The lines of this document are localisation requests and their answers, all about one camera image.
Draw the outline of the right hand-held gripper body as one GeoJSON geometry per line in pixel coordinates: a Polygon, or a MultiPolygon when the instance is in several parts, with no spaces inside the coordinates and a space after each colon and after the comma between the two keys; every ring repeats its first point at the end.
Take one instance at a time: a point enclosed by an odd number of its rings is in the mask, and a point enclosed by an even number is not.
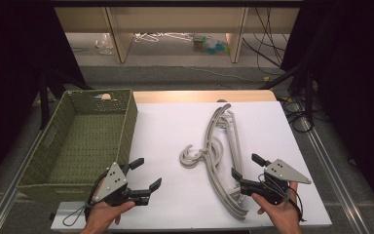
{"type": "Polygon", "coordinates": [[[257,193],[269,203],[278,205],[286,199],[286,190],[291,181],[311,184],[312,181],[281,159],[271,162],[267,167],[262,167],[264,173],[258,181],[243,178],[239,183],[243,195],[257,193]]]}

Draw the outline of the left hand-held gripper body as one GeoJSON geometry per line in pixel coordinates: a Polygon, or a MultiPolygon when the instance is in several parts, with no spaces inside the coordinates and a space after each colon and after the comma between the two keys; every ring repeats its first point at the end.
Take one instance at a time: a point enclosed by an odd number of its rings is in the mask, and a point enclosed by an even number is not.
{"type": "Polygon", "coordinates": [[[137,206],[147,206],[150,196],[144,195],[144,190],[131,190],[128,187],[127,174],[129,164],[119,165],[114,162],[100,177],[90,195],[89,205],[105,202],[111,207],[120,206],[133,201],[137,206]]]}

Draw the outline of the green woven basket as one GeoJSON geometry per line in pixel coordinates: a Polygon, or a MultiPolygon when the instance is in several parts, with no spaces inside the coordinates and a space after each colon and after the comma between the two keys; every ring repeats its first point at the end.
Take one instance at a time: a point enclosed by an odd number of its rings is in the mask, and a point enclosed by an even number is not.
{"type": "Polygon", "coordinates": [[[17,190],[42,203],[86,200],[107,167],[129,161],[136,119],[129,89],[65,92],[17,190]]]}

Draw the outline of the person's left hand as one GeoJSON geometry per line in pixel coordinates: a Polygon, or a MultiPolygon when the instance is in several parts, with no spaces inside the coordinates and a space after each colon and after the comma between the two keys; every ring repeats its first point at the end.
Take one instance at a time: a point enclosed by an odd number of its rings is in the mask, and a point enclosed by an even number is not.
{"type": "Polygon", "coordinates": [[[112,223],[118,225],[121,221],[121,215],[134,206],[133,201],[117,207],[110,207],[105,202],[98,203],[93,206],[84,229],[107,230],[112,223]]]}

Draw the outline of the person's right hand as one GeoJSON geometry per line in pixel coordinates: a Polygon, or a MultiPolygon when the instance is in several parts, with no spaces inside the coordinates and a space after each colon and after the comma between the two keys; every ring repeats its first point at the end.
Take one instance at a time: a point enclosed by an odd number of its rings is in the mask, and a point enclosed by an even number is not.
{"type": "Polygon", "coordinates": [[[297,203],[296,192],[298,189],[297,182],[291,182],[287,190],[289,201],[284,201],[279,205],[270,204],[263,196],[253,193],[252,199],[259,205],[257,213],[259,215],[266,213],[271,222],[277,229],[300,229],[299,214],[293,204],[297,203]]]}

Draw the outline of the white table sheet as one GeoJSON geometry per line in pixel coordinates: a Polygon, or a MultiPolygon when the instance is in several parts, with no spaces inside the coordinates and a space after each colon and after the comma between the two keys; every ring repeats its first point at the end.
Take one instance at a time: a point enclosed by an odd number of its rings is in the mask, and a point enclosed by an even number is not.
{"type": "MultiPolygon", "coordinates": [[[[182,150],[196,153],[203,148],[206,127],[218,108],[216,102],[141,103],[132,140],[131,157],[144,158],[142,166],[129,172],[132,189],[145,189],[156,179],[161,187],[148,205],[123,214],[110,228],[118,233],[170,231],[233,231],[270,226],[258,214],[258,205],[245,197],[245,219],[232,217],[222,205],[207,177],[205,162],[193,169],[179,162],[182,150]]],[[[243,157],[244,177],[256,180],[263,170],[251,159],[257,153],[269,161],[282,159],[298,172],[310,172],[302,157],[281,105],[276,101],[234,102],[243,157]]]]}

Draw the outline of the black metal stand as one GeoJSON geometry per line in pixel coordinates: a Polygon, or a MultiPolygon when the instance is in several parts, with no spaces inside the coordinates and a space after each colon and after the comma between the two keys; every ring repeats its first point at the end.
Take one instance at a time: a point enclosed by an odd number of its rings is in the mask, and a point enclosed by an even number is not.
{"type": "Polygon", "coordinates": [[[41,130],[44,130],[50,121],[50,107],[48,94],[52,93],[56,98],[61,98],[66,92],[65,84],[82,89],[90,90],[84,79],[74,78],[56,69],[47,69],[39,77],[39,97],[41,101],[41,130]]]}
{"type": "Polygon", "coordinates": [[[291,82],[287,90],[288,93],[292,97],[300,96],[304,93],[305,107],[303,115],[310,124],[310,128],[312,128],[315,125],[313,121],[313,73],[307,63],[300,62],[278,78],[262,86],[261,90],[270,90],[289,78],[291,78],[291,82]]]}

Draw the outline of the black curtain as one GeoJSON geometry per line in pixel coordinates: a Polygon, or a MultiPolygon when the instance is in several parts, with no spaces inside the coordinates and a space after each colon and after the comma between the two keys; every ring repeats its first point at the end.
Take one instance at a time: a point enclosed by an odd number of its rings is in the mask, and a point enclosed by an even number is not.
{"type": "Polygon", "coordinates": [[[325,112],[374,192],[374,0],[302,0],[281,68],[299,63],[319,31],[312,72],[325,112]]]}
{"type": "Polygon", "coordinates": [[[85,89],[51,0],[0,0],[0,165],[43,88],[85,89]]]}

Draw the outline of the clear plastic bag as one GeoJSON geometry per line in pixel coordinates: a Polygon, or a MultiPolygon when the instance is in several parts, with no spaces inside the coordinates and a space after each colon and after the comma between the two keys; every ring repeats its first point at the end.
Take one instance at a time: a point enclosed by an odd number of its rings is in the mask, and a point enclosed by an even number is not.
{"type": "Polygon", "coordinates": [[[95,40],[95,47],[102,55],[113,55],[114,46],[109,33],[103,33],[95,40]]]}

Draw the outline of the colourful plastic toys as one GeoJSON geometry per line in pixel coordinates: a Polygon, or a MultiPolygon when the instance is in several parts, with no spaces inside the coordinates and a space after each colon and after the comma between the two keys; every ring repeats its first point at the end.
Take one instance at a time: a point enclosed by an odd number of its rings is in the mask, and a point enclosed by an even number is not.
{"type": "Polygon", "coordinates": [[[228,45],[220,40],[216,40],[211,36],[194,34],[192,37],[193,49],[195,51],[206,52],[209,55],[217,53],[229,54],[228,45]]]}

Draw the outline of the beige wooden shelf unit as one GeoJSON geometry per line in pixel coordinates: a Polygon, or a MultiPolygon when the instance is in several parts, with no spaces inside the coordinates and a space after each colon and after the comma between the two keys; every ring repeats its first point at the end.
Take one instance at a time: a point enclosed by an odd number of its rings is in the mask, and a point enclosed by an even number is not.
{"type": "Polygon", "coordinates": [[[289,34],[298,16],[297,8],[273,7],[56,7],[66,32],[108,33],[116,61],[126,61],[131,38],[138,32],[223,33],[231,62],[239,61],[243,35],[289,34]]]}

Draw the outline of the aluminium rail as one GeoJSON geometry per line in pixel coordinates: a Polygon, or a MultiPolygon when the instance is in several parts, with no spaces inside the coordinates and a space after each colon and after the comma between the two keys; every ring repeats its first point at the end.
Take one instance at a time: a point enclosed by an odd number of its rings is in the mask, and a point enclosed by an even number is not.
{"type": "Polygon", "coordinates": [[[354,202],[353,197],[347,189],[344,181],[337,172],[331,158],[325,149],[314,125],[305,117],[301,120],[304,130],[318,156],[324,172],[334,190],[336,197],[355,234],[370,234],[370,229],[364,221],[363,215],[354,202]]]}
{"type": "Polygon", "coordinates": [[[22,159],[22,161],[21,161],[21,163],[20,163],[20,165],[17,169],[17,172],[13,176],[9,187],[6,189],[5,193],[0,198],[0,230],[3,226],[3,224],[5,223],[5,220],[8,216],[8,214],[9,214],[9,212],[11,211],[11,208],[13,207],[15,200],[17,199],[17,197],[19,195],[19,192],[16,188],[16,185],[17,185],[17,183],[20,179],[20,176],[21,176],[23,170],[26,167],[26,164],[27,164],[28,160],[30,159],[30,157],[32,155],[32,151],[33,151],[35,145],[37,144],[37,142],[39,141],[39,138],[41,137],[42,133],[43,133],[42,131],[39,131],[37,133],[36,137],[34,138],[33,142],[31,143],[31,146],[29,147],[27,153],[24,155],[24,157],[23,157],[23,159],[22,159]]]}

